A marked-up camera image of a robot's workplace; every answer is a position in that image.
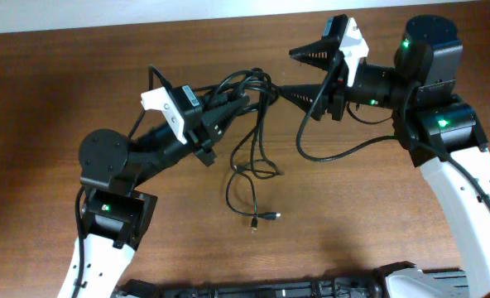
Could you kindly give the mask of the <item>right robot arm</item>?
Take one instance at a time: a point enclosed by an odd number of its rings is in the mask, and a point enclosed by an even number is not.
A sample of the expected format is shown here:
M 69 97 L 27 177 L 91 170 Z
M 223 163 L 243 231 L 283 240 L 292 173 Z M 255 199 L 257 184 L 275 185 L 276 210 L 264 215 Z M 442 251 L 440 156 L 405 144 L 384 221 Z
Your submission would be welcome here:
M 429 274 L 411 262 L 379 267 L 370 296 L 490 297 L 490 151 L 476 112 L 454 93 L 462 51 L 452 21 L 420 15 L 406 23 L 393 66 L 371 65 L 357 23 L 338 15 L 318 41 L 289 53 L 326 73 L 321 84 L 282 90 L 307 118 L 340 120 L 351 103 L 391 111 L 392 139 L 437 197 L 462 258 L 457 273 Z

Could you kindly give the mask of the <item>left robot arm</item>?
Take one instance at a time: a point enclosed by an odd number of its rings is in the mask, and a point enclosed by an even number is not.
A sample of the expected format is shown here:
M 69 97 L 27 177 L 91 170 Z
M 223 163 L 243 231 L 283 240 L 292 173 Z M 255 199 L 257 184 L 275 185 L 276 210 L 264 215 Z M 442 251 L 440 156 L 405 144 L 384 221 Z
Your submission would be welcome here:
M 232 121 L 257 111 L 246 94 L 197 97 L 179 87 L 141 95 L 165 122 L 136 139 L 98 129 L 79 146 L 78 236 L 61 297 L 109 297 L 149 228 L 158 198 L 137 187 L 190 154 L 211 166 L 213 147 Z

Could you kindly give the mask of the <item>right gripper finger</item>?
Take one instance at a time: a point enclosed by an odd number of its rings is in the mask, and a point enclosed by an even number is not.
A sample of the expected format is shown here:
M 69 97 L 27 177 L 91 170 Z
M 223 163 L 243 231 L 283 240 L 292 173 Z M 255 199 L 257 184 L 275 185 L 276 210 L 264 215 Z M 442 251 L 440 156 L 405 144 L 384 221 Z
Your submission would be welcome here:
M 324 38 L 309 45 L 290 50 L 289 57 L 300 63 L 311 65 L 321 70 L 328 70 L 335 51 L 336 39 Z
M 319 102 L 315 105 L 310 115 L 315 121 L 319 121 L 326 111 L 326 93 L 319 94 L 321 84 L 298 84 L 284 85 L 280 87 L 281 97 L 290 101 L 295 106 L 308 112 L 316 99 Z

